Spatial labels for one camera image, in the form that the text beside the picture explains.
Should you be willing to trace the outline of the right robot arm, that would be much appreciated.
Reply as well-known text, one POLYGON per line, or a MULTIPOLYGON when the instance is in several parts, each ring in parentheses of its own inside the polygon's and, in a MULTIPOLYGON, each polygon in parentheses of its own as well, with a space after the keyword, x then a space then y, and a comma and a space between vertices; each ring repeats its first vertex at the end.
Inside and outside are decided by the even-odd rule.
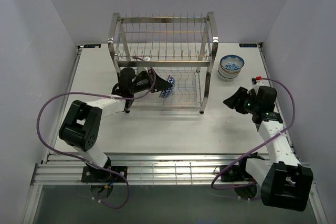
POLYGON ((266 144, 270 165, 256 152, 239 163, 238 177, 253 178, 261 189, 265 206, 304 211, 307 206, 313 172, 304 167, 293 153, 282 117, 274 111, 277 90, 255 84, 252 89, 240 87, 224 104, 240 114, 251 114, 257 132, 266 144))

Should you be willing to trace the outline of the blue zigzag pattern bowl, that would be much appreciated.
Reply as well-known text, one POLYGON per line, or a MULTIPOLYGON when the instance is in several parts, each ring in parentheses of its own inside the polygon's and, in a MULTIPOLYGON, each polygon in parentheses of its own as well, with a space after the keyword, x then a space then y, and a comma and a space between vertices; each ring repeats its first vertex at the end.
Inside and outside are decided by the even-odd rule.
POLYGON ((170 84, 170 86, 161 91, 159 97, 160 98, 168 98, 170 97, 175 91, 176 81, 172 75, 168 75, 166 81, 170 84))

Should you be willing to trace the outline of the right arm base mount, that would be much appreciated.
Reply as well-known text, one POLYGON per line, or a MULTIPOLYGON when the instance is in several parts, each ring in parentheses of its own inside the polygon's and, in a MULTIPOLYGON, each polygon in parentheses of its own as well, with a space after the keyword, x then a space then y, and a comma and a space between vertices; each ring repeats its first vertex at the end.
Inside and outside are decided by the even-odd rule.
POLYGON ((239 165, 233 165, 216 180, 221 182, 256 182, 246 171, 242 171, 239 165))

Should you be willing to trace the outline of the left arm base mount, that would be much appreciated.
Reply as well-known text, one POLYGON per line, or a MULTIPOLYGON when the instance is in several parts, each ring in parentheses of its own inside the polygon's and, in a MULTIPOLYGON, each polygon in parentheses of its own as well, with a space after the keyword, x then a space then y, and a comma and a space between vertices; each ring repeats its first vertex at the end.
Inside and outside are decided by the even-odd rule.
MULTIPOLYGON (((112 166, 110 169, 114 172, 123 174, 123 176, 127 178, 127 166, 112 166)), ((108 173, 101 169, 93 168, 91 166, 85 166, 82 170, 82 183, 109 183, 111 181, 124 183, 124 180, 114 173, 108 173)))

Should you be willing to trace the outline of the orange rimmed spotted bowl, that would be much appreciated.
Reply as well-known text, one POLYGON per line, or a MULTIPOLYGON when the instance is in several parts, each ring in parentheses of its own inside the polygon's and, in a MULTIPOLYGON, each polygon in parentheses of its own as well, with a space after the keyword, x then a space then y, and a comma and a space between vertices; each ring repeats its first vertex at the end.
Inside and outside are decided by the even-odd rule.
POLYGON ((232 78, 235 78, 236 76, 238 76, 240 74, 241 68, 236 69, 236 70, 230 70, 230 69, 225 69, 225 68, 222 68, 222 67, 218 67, 218 72, 223 77, 228 78, 228 79, 232 79, 232 78))

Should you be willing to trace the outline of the blue floral pattern bowl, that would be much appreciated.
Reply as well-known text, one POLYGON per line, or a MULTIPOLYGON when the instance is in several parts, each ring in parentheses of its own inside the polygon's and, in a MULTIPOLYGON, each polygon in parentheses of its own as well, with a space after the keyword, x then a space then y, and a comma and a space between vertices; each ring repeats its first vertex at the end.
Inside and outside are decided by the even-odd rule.
POLYGON ((220 59, 220 70, 227 73, 240 72, 245 65, 245 61, 242 57, 237 55, 226 55, 220 59))

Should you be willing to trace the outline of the white ribbed bowl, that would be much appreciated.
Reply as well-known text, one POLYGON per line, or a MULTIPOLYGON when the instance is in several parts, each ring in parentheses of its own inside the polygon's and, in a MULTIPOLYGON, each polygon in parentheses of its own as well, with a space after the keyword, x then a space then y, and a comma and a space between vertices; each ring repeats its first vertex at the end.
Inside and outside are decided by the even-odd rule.
POLYGON ((235 79, 236 77, 238 77, 240 72, 226 72, 226 71, 222 71, 220 69, 217 69, 218 74, 226 80, 232 80, 235 79))

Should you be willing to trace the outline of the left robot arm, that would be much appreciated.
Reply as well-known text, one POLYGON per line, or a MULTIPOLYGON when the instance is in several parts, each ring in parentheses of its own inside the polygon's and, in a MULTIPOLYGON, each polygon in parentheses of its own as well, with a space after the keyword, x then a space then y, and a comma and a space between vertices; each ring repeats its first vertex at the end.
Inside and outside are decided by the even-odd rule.
POLYGON ((101 121, 119 112, 129 110, 136 99, 148 93, 159 92, 160 97, 168 97, 175 87, 175 79, 162 79, 152 69, 124 68, 118 75, 118 83, 111 95, 90 102, 72 102, 59 130, 59 138, 73 147, 89 163, 94 177, 105 182, 111 177, 110 158, 96 143, 101 121))

